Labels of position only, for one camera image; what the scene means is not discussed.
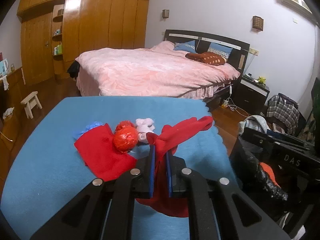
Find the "grey sock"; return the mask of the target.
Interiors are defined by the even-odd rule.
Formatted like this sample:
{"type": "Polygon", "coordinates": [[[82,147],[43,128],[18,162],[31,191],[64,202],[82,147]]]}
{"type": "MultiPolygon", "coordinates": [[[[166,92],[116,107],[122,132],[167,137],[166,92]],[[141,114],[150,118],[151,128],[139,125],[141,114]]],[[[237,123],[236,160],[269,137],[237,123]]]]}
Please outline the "grey sock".
{"type": "Polygon", "coordinates": [[[250,128],[259,132],[267,133],[269,127],[263,116],[251,115],[244,121],[238,123],[238,135],[242,135],[245,128],[250,128]]]}

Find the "large orange foam net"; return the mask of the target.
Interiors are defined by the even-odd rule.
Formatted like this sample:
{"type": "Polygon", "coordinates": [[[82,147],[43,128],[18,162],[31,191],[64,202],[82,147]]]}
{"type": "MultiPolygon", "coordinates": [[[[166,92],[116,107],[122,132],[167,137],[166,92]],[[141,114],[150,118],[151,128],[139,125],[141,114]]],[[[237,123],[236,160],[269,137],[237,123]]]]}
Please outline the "large orange foam net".
{"type": "Polygon", "coordinates": [[[271,166],[260,162],[258,165],[258,171],[258,177],[260,181],[263,182],[268,188],[280,187],[276,182],[276,176],[274,175],[271,166]]]}

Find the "yellow plush toy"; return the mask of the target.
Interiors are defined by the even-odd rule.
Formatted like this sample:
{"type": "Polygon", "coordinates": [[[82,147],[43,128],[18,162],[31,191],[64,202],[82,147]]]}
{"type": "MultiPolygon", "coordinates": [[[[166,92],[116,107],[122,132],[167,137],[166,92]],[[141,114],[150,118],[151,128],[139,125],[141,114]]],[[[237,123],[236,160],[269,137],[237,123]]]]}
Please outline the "yellow plush toy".
{"type": "Polygon", "coordinates": [[[264,77],[258,77],[257,79],[258,83],[262,86],[265,86],[266,85],[266,79],[264,77]]]}

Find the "red sock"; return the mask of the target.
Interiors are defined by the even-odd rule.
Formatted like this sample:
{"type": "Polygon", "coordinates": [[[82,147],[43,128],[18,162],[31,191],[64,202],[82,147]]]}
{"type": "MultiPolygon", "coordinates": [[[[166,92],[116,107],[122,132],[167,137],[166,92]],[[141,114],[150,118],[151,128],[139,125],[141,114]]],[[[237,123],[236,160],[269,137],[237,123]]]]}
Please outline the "red sock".
{"type": "Polygon", "coordinates": [[[211,116],[204,116],[200,119],[192,117],[174,126],[163,126],[159,135],[146,133],[148,143],[155,146],[155,184],[153,197],[137,199],[139,204],[149,206],[155,211],[170,217],[187,218],[189,216],[187,199],[169,196],[165,155],[171,153],[174,156],[180,144],[197,135],[197,133],[210,129],[212,125],[213,118],[211,116]]]}

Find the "red cloth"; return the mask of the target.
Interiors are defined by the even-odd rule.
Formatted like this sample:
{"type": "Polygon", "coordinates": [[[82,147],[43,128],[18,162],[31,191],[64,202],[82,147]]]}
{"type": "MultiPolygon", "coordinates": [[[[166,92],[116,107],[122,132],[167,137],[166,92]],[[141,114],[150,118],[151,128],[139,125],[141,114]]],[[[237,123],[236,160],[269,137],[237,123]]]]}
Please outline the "red cloth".
{"type": "Polygon", "coordinates": [[[119,178],[134,168],[137,162],[136,158],[115,148],[113,137],[109,125],[104,124],[85,132],[74,143],[85,165],[104,181],[119,178]]]}

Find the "wooden side desk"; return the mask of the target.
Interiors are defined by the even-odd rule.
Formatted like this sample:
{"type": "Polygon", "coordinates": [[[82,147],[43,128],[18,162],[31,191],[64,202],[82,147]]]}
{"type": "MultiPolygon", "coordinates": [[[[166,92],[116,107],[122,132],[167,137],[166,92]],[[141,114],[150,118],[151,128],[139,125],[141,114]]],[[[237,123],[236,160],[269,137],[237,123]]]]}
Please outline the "wooden side desk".
{"type": "Polygon", "coordinates": [[[23,123],[26,120],[22,99],[27,95],[23,69],[7,75],[8,89],[1,80],[1,152],[13,162],[18,152],[23,123]]]}

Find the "left blue pillow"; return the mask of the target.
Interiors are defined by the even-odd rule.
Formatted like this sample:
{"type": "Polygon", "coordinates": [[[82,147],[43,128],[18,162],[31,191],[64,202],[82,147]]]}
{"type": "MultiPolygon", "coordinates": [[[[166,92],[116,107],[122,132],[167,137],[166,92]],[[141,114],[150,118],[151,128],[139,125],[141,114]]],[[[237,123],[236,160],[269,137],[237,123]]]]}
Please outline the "left blue pillow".
{"type": "Polygon", "coordinates": [[[195,40],[184,42],[184,43],[176,43],[174,46],[175,51],[186,51],[188,53],[196,53],[195,50],[195,40]]]}

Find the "wall lamp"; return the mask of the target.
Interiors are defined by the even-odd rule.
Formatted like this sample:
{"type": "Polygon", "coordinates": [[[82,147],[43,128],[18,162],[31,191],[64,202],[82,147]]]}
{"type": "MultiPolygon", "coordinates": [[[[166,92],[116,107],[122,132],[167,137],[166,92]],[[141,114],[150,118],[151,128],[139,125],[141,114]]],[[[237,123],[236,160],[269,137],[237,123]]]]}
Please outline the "wall lamp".
{"type": "Polygon", "coordinates": [[[259,16],[252,17],[252,28],[256,31],[264,30],[264,19],[259,16]]]}
{"type": "Polygon", "coordinates": [[[162,10],[162,18],[163,18],[163,19],[169,18],[169,13],[170,13],[170,10],[169,10],[169,9],[163,9],[163,10],[162,10]]]}

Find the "pink covered bed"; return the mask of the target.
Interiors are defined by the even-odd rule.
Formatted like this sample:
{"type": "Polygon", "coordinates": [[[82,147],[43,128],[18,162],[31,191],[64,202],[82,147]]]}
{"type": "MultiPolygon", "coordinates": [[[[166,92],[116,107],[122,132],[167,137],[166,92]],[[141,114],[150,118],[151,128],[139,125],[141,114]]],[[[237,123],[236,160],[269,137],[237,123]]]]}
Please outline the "pink covered bed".
{"type": "Polygon", "coordinates": [[[80,65],[77,88],[82,96],[205,99],[240,76],[227,62],[197,62],[174,47],[172,42],[163,41],[151,49],[86,51],[75,59],[80,65]]]}

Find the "brown dotted cushion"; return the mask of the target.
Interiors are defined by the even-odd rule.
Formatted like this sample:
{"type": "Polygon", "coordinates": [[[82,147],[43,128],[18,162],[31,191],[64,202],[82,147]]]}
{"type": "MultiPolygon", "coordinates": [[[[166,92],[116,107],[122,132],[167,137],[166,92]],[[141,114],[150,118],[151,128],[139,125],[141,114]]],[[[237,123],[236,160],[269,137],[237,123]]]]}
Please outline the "brown dotted cushion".
{"type": "Polygon", "coordinates": [[[219,66],[222,64],[225,64],[227,62],[227,60],[222,57],[221,55],[218,55],[216,53],[212,53],[212,52],[205,52],[205,53],[187,53],[185,55],[185,57],[187,59],[193,60],[193,61],[197,61],[200,63],[204,63],[204,64],[208,64],[211,66],[219,66]]]}

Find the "blue plastic bag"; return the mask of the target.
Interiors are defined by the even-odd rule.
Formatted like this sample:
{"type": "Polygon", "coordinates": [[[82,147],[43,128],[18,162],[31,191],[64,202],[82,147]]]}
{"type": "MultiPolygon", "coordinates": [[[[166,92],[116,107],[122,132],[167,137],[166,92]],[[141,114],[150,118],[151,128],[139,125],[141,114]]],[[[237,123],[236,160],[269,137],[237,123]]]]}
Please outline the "blue plastic bag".
{"type": "Polygon", "coordinates": [[[103,126],[102,122],[99,121],[94,121],[91,124],[87,125],[85,128],[79,130],[79,131],[75,131],[73,133],[73,139],[74,140],[78,140],[84,133],[98,127],[98,126],[103,126]]]}

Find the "right blue pillow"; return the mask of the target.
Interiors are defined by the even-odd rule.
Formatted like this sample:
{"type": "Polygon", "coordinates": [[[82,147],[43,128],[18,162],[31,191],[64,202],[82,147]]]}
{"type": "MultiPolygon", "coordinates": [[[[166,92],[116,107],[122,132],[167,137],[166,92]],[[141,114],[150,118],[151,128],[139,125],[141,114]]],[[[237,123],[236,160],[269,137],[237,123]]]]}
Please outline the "right blue pillow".
{"type": "Polygon", "coordinates": [[[215,53],[217,55],[220,55],[221,57],[224,57],[225,59],[228,59],[232,50],[233,50],[233,48],[211,42],[207,51],[215,53]]]}

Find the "blue electric kettle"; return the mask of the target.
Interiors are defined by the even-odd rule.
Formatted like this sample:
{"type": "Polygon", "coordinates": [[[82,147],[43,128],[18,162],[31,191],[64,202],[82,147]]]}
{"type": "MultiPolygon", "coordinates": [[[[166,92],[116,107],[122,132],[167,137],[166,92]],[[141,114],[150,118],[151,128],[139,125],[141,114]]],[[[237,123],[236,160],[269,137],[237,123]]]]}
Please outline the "blue electric kettle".
{"type": "Polygon", "coordinates": [[[7,73],[8,73],[8,67],[9,67],[9,64],[8,64],[7,59],[3,59],[3,60],[0,62],[0,71],[1,71],[1,75],[2,75],[2,76],[6,76],[6,75],[7,75],[7,73]]]}

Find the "pink sock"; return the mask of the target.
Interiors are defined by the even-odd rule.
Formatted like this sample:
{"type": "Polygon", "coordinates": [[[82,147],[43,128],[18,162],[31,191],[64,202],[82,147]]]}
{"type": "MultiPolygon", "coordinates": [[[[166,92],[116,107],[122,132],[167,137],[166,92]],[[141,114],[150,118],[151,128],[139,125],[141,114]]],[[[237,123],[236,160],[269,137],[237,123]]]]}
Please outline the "pink sock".
{"type": "Polygon", "coordinates": [[[154,121],[151,118],[136,119],[136,130],[138,132],[138,141],[148,144],[147,133],[153,133],[155,129],[154,121]]]}

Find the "wall air conditioner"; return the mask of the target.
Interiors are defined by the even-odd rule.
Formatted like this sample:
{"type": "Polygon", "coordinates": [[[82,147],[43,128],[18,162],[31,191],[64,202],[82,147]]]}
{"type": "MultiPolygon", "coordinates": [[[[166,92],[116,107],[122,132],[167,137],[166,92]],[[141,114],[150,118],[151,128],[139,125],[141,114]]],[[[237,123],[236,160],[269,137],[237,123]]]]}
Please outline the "wall air conditioner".
{"type": "Polygon", "coordinates": [[[289,5],[290,7],[299,10],[306,14],[312,14],[311,10],[303,0],[281,0],[284,4],[289,5]]]}

